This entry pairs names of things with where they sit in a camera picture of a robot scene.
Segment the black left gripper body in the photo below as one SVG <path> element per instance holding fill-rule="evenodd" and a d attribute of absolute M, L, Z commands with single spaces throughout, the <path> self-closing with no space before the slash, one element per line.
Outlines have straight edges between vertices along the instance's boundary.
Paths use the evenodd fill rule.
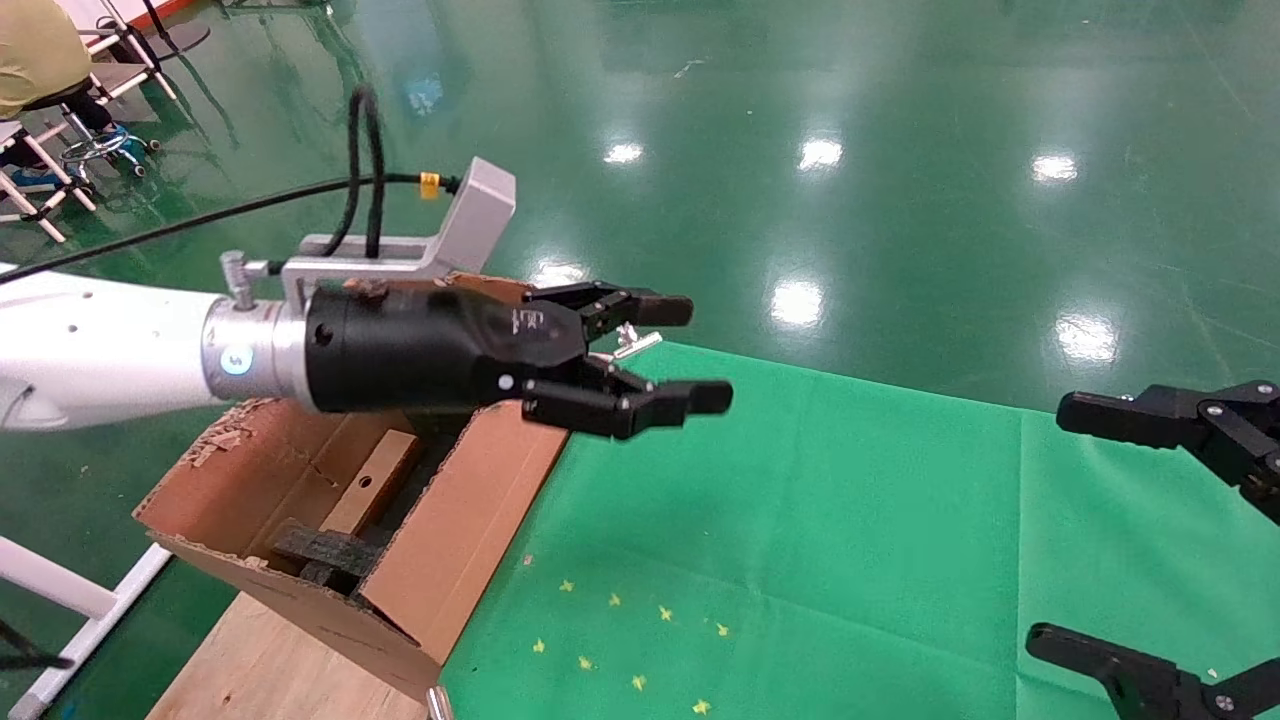
<path fill-rule="evenodd" d="M 500 299 L 465 284 L 315 292 L 303 346 L 308 400 L 324 413 L 451 410 L 531 402 L 588 352 L 588 283 Z"/>

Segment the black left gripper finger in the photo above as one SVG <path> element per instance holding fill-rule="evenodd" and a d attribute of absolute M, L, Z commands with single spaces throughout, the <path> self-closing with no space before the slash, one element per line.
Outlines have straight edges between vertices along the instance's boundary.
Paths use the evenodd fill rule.
<path fill-rule="evenodd" d="M 594 355 L 543 372 L 520 388 L 525 420 L 609 439 L 724 415 L 733 402 L 728 380 L 650 380 Z"/>
<path fill-rule="evenodd" d="M 687 296 L 607 282 L 530 290 L 525 305 L 556 311 L 567 320 L 570 334 L 586 345 L 625 324 L 685 327 L 694 314 L 694 302 Z"/>

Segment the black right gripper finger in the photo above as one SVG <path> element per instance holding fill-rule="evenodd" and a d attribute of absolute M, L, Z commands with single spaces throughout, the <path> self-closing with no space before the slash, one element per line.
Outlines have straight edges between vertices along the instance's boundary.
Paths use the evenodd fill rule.
<path fill-rule="evenodd" d="M 1216 683 L 1175 662 L 1064 626 L 1033 626 L 1027 652 L 1089 676 L 1120 719 L 1256 719 L 1279 706 L 1279 660 Z"/>
<path fill-rule="evenodd" d="M 1147 448 L 1180 448 L 1279 521 L 1279 389 L 1247 382 L 1215 391 L 1149 386 L 1135 396 L 1065 395 L 1060 429 Z"/>

